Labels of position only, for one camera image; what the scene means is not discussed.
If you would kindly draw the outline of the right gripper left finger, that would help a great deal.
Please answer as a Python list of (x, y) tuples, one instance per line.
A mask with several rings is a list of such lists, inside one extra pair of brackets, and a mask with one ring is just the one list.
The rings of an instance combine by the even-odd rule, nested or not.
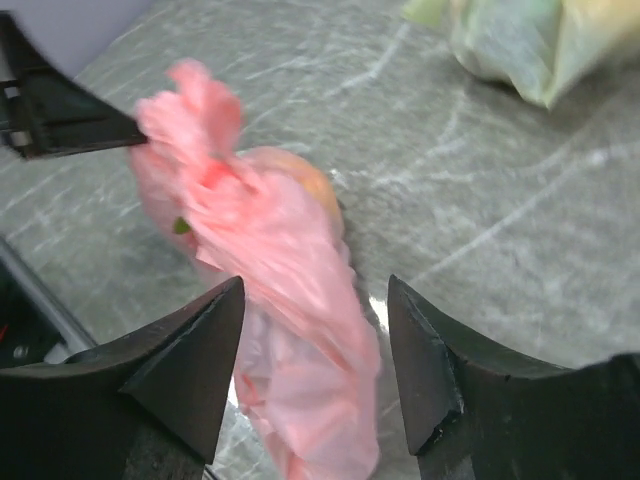
[(199, 479), (215, 457), (245, 308), (231, 278), (68, 361), (1, 373), (5, 479)]

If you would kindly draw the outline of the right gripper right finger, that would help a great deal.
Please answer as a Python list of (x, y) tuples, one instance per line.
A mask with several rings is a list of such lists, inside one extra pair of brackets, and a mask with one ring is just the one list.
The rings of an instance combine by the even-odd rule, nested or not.
[(397, 277), (388, 321), (408, 450), (424, 479), (635, 479), (639, 357), (577, 369), (512, 350)]

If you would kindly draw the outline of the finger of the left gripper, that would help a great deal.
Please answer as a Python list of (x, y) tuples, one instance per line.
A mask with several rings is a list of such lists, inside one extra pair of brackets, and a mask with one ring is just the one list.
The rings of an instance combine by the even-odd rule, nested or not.
[(126, 113), (60, 72), (10, 12), (1, 14), (1, 143), (24, 159), (141, 145)]

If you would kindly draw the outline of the pink plastic bag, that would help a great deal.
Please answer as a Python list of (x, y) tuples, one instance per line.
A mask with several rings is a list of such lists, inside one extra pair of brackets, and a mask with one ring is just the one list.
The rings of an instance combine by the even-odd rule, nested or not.
[(243, 279), (240, 410), (287, 479), (367, 479), (379, 458), (379, 342), (344, 235), (290, 172), (289, 151), (238, 153), (240, 100), (199, 62), (139, 101), (130, 167), (145, 213), (212, 283)]

